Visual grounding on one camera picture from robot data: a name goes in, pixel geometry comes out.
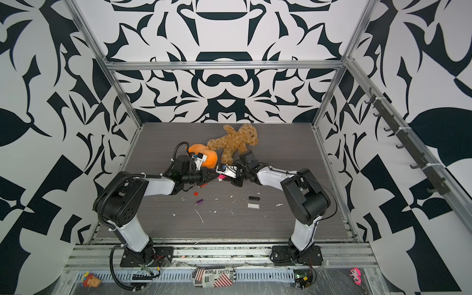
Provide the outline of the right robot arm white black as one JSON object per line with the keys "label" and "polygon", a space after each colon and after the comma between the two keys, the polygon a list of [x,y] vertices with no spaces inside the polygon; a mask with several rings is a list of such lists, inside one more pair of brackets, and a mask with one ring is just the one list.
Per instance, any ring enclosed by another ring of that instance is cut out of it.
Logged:
{"label": "right robot arm white black", "polygon": [[275,266],[320,266],[323,256],[315,244],[315,232],[331,206],[328,190],[312,172],[303,168],[289,172],[259,162],[251,151],[239,155],[235,161],[236,177],[232,184],[241,187],[245,180],[260,186],[283,191],[288,206],[296,219],[294,231],[287,246],[274,246],[269,259]]}

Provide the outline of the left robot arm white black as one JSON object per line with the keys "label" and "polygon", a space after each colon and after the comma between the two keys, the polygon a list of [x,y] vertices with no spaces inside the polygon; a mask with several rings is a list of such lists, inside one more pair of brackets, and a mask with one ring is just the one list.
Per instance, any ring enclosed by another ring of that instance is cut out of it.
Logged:
{"label": "left robot arm white black", "polygon": [[205,145],[189,146],[180,142],[171,163],[158,175],[118,173],[97,197],[93,211],[99,222],[114,232],[124,247],[124,254],[134,265],[148,266],[156,252],[152,239],[138,218],[143,199],[156,195],[176,195],[184,186],[201,186],[218,177],[214,171],[218,155]]}

